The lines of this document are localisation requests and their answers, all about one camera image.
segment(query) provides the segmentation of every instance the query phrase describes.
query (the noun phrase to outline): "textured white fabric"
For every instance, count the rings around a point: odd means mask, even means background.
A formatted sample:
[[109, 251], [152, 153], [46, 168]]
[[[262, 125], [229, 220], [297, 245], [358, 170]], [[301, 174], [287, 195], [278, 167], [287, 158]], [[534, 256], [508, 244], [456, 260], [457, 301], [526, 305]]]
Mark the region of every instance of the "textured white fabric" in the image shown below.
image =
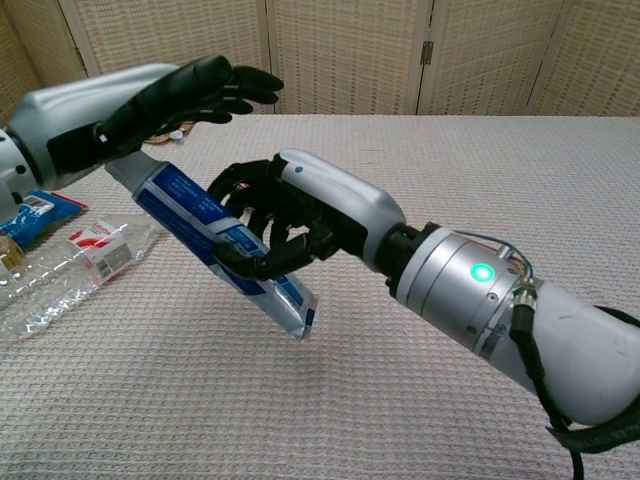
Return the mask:
[[[536, 273], [640, 315], [640, 121], [248, 116], [146, 147], [203, 186], [232, 162], [308, 149], [431, 220], [509, 239]], [[138, 212], [99, 171], [67, 188]], [[0, 477], [569, 478], [537, 399], [390, 297], [346, 254], [298, 344], [175, 239], [43, 334], [0, 350]], [[585, 456], [640, 478], [640, 445]]]

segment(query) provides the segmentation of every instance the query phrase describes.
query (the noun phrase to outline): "wire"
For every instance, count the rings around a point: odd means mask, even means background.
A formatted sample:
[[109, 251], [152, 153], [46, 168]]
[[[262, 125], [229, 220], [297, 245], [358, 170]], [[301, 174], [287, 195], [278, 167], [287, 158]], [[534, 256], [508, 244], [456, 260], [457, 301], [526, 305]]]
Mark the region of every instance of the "wire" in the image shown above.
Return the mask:
[[527, 259], [527, 257], [524, 256], [524, 254], [520, 251], [520, 249], [518, 247], [516, 247], [515, 245], [513, 245], [512, 243], [506, 242], [504, 240], [500, 240], [499, 238], [496, 238], [496, 237], [491, 237], [489, 235], [483, 235], [481, 233], [464, 232], [464, 231], [461, 231], [461, 230], [455, 230], [455, 232], [459, 233], [460, 235], [467, 235], [468, 237], [481, 238], [483, 240], [488, 240], [490, 242], [499, 243], [500, 245], [504, 245], [505, 247], [509, 247], [511, 250], [516, 252], [520, 256], [522, 261], [524, 262], [525, 267], [526, 267], [525, 278], [527, 280], [530, 280], [531, 278], [533, 278], [533, 266], [531, 265], [531, 262]]

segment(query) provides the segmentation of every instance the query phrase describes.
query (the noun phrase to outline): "red and white label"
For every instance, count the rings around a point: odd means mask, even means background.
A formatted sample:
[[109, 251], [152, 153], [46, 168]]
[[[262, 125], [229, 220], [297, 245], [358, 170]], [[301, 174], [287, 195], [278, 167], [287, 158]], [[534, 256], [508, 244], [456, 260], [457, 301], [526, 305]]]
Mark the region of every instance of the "red and white label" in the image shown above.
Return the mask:
[[98, 220], [69, 237], [95, 265], [103, 282], [117, 275], [133, 261], [129, 245], [120, 230]]

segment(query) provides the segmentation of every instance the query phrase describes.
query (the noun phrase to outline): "black cable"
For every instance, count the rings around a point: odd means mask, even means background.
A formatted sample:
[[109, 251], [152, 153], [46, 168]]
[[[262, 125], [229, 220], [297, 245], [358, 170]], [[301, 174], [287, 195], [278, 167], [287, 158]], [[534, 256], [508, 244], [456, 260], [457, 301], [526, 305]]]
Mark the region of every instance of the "black cable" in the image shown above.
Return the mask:
[[[540, 358], [540, 351], [533, 338], [534, 310], [529, 305], [521, 304], [513, 308], [513, 319], [509, 337], [518, 347], [518, 352], [524, 363], [527, 376], [532, 380], [538, 394], [538, 399], [542, 407], [549, 416], [549, 422], [558, 431], [569, 431], [568, 420], [563, 417], [556, 407], [551, 394], [544, 383], [544, 367]], [[571, 453], [571, 463], [573, 464], [573, 479], [584, 479], [584, 465], [579, 452]]]

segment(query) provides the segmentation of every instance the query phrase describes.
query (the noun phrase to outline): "blue wrapper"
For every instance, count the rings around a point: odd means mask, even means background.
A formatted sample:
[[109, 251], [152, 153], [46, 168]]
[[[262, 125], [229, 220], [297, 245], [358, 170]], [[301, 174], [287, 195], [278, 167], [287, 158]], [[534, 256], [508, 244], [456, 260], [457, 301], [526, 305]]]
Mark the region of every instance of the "blue wrapper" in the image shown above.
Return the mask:
[[20, 247], [26, 248], [33, 245], [48, 229], [87, 208], [86, 205], [62, 195], [36, 190], [22, 199], [18, 215], [0, 224], [0, 235], [9, 236]]

